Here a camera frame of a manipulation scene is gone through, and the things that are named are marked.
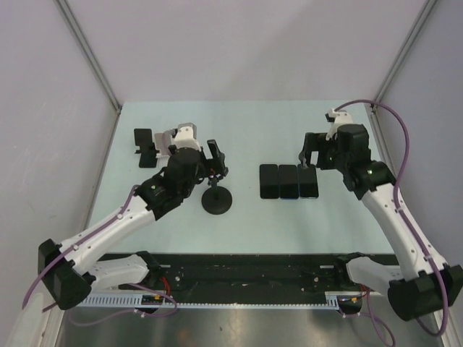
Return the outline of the teal-edged phone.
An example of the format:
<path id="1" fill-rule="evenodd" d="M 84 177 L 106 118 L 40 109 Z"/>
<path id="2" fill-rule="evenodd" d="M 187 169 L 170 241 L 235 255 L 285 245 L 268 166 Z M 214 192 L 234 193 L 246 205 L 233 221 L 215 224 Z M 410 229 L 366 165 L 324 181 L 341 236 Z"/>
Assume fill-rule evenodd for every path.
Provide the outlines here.
<path id="1" fill-rule="evenodd" d="M 318 178 L 314 165 L 297 166 L 299 195 L 301 198 L 319 198 Z"/>

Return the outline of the blue-edged black phone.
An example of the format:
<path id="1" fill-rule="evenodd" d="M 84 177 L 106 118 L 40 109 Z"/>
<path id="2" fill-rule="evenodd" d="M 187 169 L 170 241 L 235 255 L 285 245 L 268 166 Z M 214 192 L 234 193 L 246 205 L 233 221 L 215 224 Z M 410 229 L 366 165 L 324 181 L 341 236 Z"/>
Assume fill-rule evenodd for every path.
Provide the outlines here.
<path id="1" fill-rule="evenodd" d="M 281 199 L 295 200 L 299 198 L 297 167 L 295 165 L 280 165 L 279 195 Z"/>

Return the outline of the black folding phone stand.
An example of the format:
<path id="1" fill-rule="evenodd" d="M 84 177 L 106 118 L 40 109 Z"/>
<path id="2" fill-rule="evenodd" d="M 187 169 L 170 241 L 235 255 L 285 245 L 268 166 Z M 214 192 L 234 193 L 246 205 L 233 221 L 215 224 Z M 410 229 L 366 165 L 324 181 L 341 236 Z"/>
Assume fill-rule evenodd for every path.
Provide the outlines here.
<path id="1" fill-rule="evenodd" d="M 158 163 L 158 150 L 156 148 L 153 133 L 151 129 L 134 129 L 135 145 L 138 149 L 135 151 L 140 156 L 140 168 L 155 168 Z"/>

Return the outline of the white phone stand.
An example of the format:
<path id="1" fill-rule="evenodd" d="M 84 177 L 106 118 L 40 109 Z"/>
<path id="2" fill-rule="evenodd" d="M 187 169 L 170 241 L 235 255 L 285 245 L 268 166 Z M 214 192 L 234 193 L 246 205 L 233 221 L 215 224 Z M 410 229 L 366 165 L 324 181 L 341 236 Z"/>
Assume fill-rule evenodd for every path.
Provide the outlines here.
<path id="1" fill-rule="evenodd" d="M 169 157 L 171 155 L 169 146 L 171 145 L 173 136 L 173 129 L 154 134 L 154 145 L 156 147 L 157 159 Z"/>

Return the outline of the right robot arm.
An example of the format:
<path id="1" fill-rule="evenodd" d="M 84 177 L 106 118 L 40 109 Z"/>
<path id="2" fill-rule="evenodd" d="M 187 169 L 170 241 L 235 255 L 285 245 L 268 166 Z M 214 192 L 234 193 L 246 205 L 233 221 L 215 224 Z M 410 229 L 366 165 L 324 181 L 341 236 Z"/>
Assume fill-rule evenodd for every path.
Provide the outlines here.
<path id="1" fill-rule="evenodd" d="M 304 168 L 318 153 L 316 168 L 337 170 L 347 190 L 369 210 L 381 227 L 399 263 L 398 270 L 353 253 L 334 271 L 334 283 L 342 290 L 363 284 L 387 297 L 404 321 L 452 307 L 462 290 L 462 267 L 450 266 L 411 216 L 396 178 L 388 166 L 372 160 L 369 134 L 361 124 L 341 125 L 334 135 L 305 134 L 299 155 Z"/>

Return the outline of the black pole phone stand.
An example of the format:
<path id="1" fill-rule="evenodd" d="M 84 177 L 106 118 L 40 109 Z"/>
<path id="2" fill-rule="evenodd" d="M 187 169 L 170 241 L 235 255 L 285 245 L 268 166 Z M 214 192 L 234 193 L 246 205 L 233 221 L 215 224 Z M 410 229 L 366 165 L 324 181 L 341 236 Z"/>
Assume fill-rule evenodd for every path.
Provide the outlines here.
<path id="1" fill-rule="evenodd" d="M 218 177 L 213 175 L 208 178 L 209 187 L 203 192 L 201 203 L 203 209 L 211 215 L 222 215 L 232 206 L 231 192 L 218 185 Z"/>

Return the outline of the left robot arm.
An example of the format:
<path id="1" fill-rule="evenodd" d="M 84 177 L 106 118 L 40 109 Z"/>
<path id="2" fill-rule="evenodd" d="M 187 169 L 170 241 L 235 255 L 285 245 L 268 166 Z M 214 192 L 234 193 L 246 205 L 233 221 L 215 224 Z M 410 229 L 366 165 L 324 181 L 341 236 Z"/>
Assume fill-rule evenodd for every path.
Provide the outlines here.
<path id="1" fill-rule="evenodd" d="M 225 155 L 215 140 L 203 149 L 171 145 L 166 167 L 135 185 L 126 202 L 96 225 L 57 244 L 48 239 L 38 247 L 38 280 L 62 310 L 76 307 L 90 293 L 129 285 L 155 287 L 163 276 L 158 261 L 146 251 L 117 260 L 101 260 L 116 243 L 178 208 L 205 179 L 228 174 Z"/>

